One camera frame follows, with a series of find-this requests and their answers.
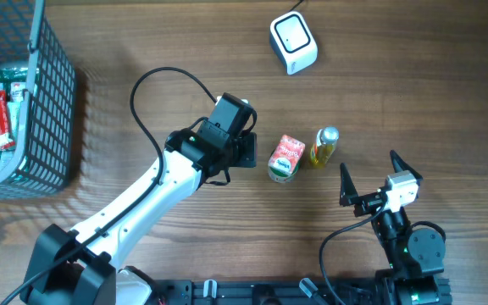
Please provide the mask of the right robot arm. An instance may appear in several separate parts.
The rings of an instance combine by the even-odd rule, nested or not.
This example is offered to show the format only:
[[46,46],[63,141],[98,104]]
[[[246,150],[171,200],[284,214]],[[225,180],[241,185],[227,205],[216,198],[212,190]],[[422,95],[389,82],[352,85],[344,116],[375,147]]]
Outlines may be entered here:
[[390,265],[376,273],[384,304],[451,304],[448,279],[442,278],[446,233],[429,221],[411,222],[405,207],[418,199],[423,176],[395,151],[390,151],[394,172],[372,193],[358,194],[345,164],[341,164],[343,207],[354,207],[368,222]]

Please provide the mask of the red white tube packet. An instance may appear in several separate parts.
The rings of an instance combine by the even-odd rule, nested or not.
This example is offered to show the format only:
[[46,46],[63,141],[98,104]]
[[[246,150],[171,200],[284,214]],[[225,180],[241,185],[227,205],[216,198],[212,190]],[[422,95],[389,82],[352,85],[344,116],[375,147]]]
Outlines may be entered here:
[[25,83],[14,82],[7,93],[0,83],[0,151],[12,150],[16,146],[24,89]]

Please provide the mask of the yellow oil bottle silver cap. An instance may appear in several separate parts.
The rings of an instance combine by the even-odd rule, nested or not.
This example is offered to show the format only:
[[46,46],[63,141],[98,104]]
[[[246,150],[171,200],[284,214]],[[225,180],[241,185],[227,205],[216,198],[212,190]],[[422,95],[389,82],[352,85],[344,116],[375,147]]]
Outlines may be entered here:
[[334,126],[320,129],[309,153],[309,162],[314,168],[324,167],[336,149],[340,133]]

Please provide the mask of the red drink carton cup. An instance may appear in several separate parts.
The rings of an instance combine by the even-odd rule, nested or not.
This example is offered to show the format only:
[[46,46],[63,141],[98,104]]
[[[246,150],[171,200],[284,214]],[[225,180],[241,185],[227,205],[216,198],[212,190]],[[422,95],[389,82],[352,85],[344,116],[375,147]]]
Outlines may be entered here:
[[293,137],[283,135],[268,162],[269,177],[277,183],[294,180],[299,169],[305,144]]

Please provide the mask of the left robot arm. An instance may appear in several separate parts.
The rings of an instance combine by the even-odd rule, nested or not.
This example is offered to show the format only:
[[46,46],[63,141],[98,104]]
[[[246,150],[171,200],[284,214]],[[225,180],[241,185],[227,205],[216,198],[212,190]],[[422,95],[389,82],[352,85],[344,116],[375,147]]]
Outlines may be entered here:
[[37,238],[19,298],[25,304],[147,304],[154,286],[124,265],[138,241],[178,202],[231,167],[252,168],[257,113],[225,93],[213,112],[171,133],[135,183],[71,230],[50,225]]

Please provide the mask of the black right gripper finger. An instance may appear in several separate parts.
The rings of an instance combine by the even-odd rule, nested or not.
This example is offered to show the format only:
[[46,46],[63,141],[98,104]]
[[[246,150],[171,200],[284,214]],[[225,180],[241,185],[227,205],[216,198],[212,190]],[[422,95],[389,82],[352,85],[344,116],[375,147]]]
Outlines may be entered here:
[[345,163],[340,164],[341,189],[340,205],[343,207],[353,206],[357,203],[358,192],[353,184],[352,177]]
[[416,181],[422,181],[423,176],[419,174],[414,168],[412,168],[409,164],[407,164],[395,150],[390,150],[390,158],[393,169],[396,173],[409,171]]

